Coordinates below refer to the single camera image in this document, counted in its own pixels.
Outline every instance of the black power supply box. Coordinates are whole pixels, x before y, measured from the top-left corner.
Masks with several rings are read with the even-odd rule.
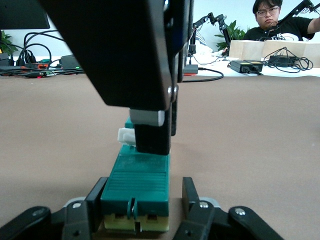
[[[0,53],[0,66],[9,66],[8,53]]]
[[[231,61],[230,68],[240,74],[259,73],[263,64],[257,60],[234,60]]]
[[[292,67],[295,64],[297,57],[295,56],[284,56],[284,55],[271,55],[269,58],[269,66],[274,67]]]
[[[66,55],[61,57],[61,65],[63,69],[76,69],[81,68],[80,64],[78,63],[78,60],[76,57],[71,55]]]

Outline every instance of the black cable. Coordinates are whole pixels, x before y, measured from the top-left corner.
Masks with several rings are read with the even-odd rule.
[[[250,74],[252,71],[250,70],[250,68],[249,67],[247,67],[247,66],[243,66],[242,68],[241,68],[241,70],[242,70],[242,72],[244,73],[244,74]]]
[[[214,72],[214,73],[218,73],[221,76],[217,76],[217,77],[214,77],[214,78],[208,78],[208,79],[199,79],[199,80],[197,80],[197,79],[183,80],[182,82],[183,83],[211,82],[211,81],[222,79],[224,77],[224,74],[222,72],[220,72],[220,71],[216,71],[216,70],[212,70],[212,69],[208,69],[208,68],[204,68],[204,67],[199,67],[198,70],[200,70],[200,71],[211,71],[211,72]]]
[[[281,52],[282,50],[285,50],[285,55],[277,55],[277,53]],[[271,56],[272,54],[276,55],[277,58],[272,62],[270,62],[270,59],[266,60],[267,57]],[[280,61],[281,57],[283,57],[283,56],[286,57],[287,62],[281,62]],[[283,47],[283,48],[280,48],[278,50],[275,50],[275,51],[271,52],[270,54],[268,54],[267,56],[265,56],[264,59],[263,59],[262,64],[264,66],[268,66],[270,68],[276,68],[279,71],[282,71],[282,72],[285,72],[285,73],[291,73],[291,74],[296,74],[296,73],[299,73],[300,71],[310,70],[310,69],[312,69],[314,67],[314,63],[311,60],[309,60],[306,57],[298,57],[298,56],[296,56],[291,51],[289,51],[286,46]],[[296,71],[286,71],[284,69],[280,69],[280,67],[290,67],[291,69],[294,69]]]
[[[9,74],[9,76],[21,76],[23,74],[26,74],[26,72],[41,72],[41,71],[43,70],[35,69],[35,68],[2,69],[0,66],[0,72],[5,72],[5,73],[1,73],[1,76],[6,74]]]
[[[225,56],[217,56],[217,57],[216,57],[216,60],[214,60],[214,61],[212,61],[212,62],[208,62],[208,63],[200,63],[200,62],[198,62],[198,60],[195,58],[195,56],[194,56],[194,55],[192,55],[192,56],[190,56],[189,64],[191,64],[191,58],[194,58],[194,60],[195,60],[199,65],[209,65],[209,64],[214,64],[214,63],[216,63],[216,62],[218,61],[218,59],[222,59],[222,58],[226,59],[226,57],[225,57]]]
[[[47,46],[45,46],[45,45],[43,45],[43,44],[40,44],[40,43],[32,43],[32,44],[30,44],[30,45],[28,45],[28,46],[25,46],[25,49],[27,49],[27,48],[29,48],[29,47],[31,47],[31,46],[35,46],[35,45],[42,46],[42,47],[44,47],[44,48],[48,51],[48,53],[49,53],[49,63],[51,63],[51,61],[52,61],[52,54],[51,54],[51,51],[49,50],[49,48],[48,48]]]
[[[42,77],[46,77],[47,73],[46,72],[42,72],[42,71],[32,71],[32,72],[28,72],[28,73],[23,73],[21,74],[22,77],[26,77],[26,78],[31,78],[31,79],[35,79],[35,78],[42,78]]]
[[[56,75],[70,75],[70,74],[83,74],[85,73],[82,68],[68,68],[68,69],[61,69],[61,70],[52,70],[53,73]]]
[[[21,60],[23,60],[25,58],[25,54],[26,54],[26,49],[27,49],[27,44],[29,43],[29,41],[38,36],[38,35],[43,35],[43,36],[46,36],[46,37],[50,37],[50,38],[54,38],[54,39],[57,39],[57,40],[60,40],[60,41],[65,41],[64,39],[62,38],[59,38],[59,37],[56,37],[56,36],[52,36],[52,35],[49,35],[49,34],[46,34],[46,33],[52,33],[52,32],[58,32],[58,30],[47,30],[47,31],[42,31],[42,32],[29,32],[27,33],[25,36],[24,36],[24,39],[23,39],[23,48],[22,48],[22,51],[20,52],[19,54],[19,57],[18,57],[18,62],[20,62]]]
[[[258,76],[263,76],[263,74],[259,71],[249,71],[248,74],[257,74]]]
[[[59,64],[57,64],[56,66],[51,66],[54,62],[57,62],[57,61],[60,61],[61,59],[57,59],[57,60],[54,60],[54,61],[52,61],[52,62],[49,62],[49,64],[48,64],[48,67],[49,68],[55,68],[55,69],[61,69],[61,64],[60,64],[60,62],[59,62]]]
[[[33,57],[33,58],[34,58],[35,56],[34,56],[34,54],[33,54],[32,51],[26,50],[26,55],[24,56],[24,60],[25,60],[27,63],[33,63],[33,62],[34,62],[32,59],[30,59],[30,57],[31,57],[31,58]]]
[[[14,47],[19,48],[19,49],[24,49],[23,47],[15,45],[15,44],[12,44],[12,43],[7,43],[7,45],[14,46]]]

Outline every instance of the black t-shirt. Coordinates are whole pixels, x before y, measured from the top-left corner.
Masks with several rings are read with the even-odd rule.
[[[312,39],[314,33],[308,34],[308,26],[311,22],[311,18],[305,17],[292,17],[283,23],[278,29],[273,31],[263,30],[261,27],[251,28],[243,37],[243,40],[264,41],[268,39],[281,40],[284,39],[283,34],[295,35],[299,41],[303,41],[303,37]]]

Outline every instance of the brown table surface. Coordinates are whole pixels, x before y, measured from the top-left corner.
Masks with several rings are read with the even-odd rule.
[[[106,239],[171,239],[183,218],[183,177],[224,211],[253,209],[286,240],[320,239],[320,78],[224,77],[179,87],[170,231]],[[128,115],[105,105],[84,74],[0,78],[0,226],[30,207],[55,212],[86,196],[110,174]]]

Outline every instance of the monitor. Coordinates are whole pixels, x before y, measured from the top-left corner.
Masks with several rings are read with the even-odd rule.
[[[0,30],[49,29],[38,0],[0,0]]]

